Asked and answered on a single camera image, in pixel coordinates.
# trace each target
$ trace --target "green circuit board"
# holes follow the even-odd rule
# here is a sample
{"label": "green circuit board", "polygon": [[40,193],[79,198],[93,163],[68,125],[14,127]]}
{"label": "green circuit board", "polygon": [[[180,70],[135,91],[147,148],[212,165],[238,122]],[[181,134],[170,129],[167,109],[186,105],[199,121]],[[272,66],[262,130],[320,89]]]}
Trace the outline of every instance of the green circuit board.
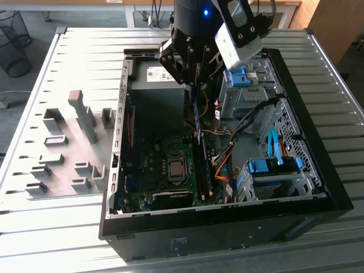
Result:
{"label": "green circuit board", "polygon": [[[208,155],[213,156],[214,139],[212,135],[205,138]],[[213,188],[213,196],[202,200],[198,196],[195,163],[193,157],[192,136],[162,136],[160,138],[140,138],[136,140],[138,150],[134,164],[136,171],[128,175],[126,181],[127,194],[123,195],[126,212],[145,212],[151,210],[152,195],[158,192],[192,192],[192,206],[222,203],[220,185]],[[180,159],[184,166],[184,180],[179,184],[170,181],[168,162]]]}

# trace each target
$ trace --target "mesh trash can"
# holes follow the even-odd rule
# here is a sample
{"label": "mesh trash can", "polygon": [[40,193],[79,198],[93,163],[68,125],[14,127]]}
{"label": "mesh trash can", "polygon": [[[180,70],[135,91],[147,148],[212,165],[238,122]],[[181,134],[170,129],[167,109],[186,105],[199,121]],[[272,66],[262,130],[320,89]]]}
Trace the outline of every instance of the mesh trash can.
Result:
{"label": "mesh trash can", "polygon": [[30,44],[31,38],[19,11],[0,10],[0,27],[15,47],[22,48]]}
{"label": "mesh trash can", "polygon": [[30,70],[27,55],[21,47],[14,45],[15,41],[19,41],[15,31],[9,32],[8,27],[0,26],[0,67],[13,78],[23,76]]}

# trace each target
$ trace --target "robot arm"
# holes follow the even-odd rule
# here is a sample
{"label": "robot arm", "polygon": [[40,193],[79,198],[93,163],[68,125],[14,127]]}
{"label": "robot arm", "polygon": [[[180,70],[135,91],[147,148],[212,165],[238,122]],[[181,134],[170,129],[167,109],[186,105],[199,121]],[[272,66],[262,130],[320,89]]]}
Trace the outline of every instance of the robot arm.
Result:
{"label": "robot arm", "polygon": [[239,68],[262,49],[260,39],[272,23],[272,16],[253,15],[252,1],[175,0],[171,38],[159,48],[161,64],[179,84],[201,89],[224,69]]}

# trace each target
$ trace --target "slotted metal table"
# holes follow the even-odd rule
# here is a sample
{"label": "slotted metal table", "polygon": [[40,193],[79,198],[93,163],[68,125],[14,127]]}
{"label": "slotted metal table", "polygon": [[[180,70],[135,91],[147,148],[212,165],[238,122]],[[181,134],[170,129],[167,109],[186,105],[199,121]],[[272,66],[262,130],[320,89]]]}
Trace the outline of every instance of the slotted metal table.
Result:
{"label": "slotted metal table", "polygon": [[[353,202],[354,209],[341,218],[292,242],[126,264],[98,239],[101,192],[65,196],[67,191],[57,192],[59,187],[50,183],[53,191],[44,198],[27,196],[29,168],[44,149],[39,117],[44,106],[59,104],[62,110],[69,90],[82,89],[95,113],[103,107],[115,109],[123,50],[156,48],[168,35],[168,30],[150,29],[58,29],[0,170],[1,271],[363,272],[363,110],[315,36],[303,30],[275,30],[263,42],[281,50]],[[106,151],[109,144],[100,145]]]}

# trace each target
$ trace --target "white label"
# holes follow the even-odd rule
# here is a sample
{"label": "white label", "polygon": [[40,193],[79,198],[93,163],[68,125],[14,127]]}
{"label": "white label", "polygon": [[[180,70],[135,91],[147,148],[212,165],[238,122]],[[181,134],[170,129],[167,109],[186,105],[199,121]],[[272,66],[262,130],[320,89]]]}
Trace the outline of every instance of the white label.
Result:
{"label": "white label", "polygon": [[219,121],[220,120],[220,111],[215,110],[215,118]]}
{"label": "white label", "polygon": [[226,192],[230,195],[230,197],[233,196],[233,189],[230,187],[230,185],[226,185]]}
{"label": "white label", "polygon": [[258,78],[258,76],[257,76],[257,74],[255,72],[246,73],[246,75],[248,76],[248,78]]}
{"label": "white label", "polygon": [[147,70],[147,82],[174,80],[164,67],[149,67]]}

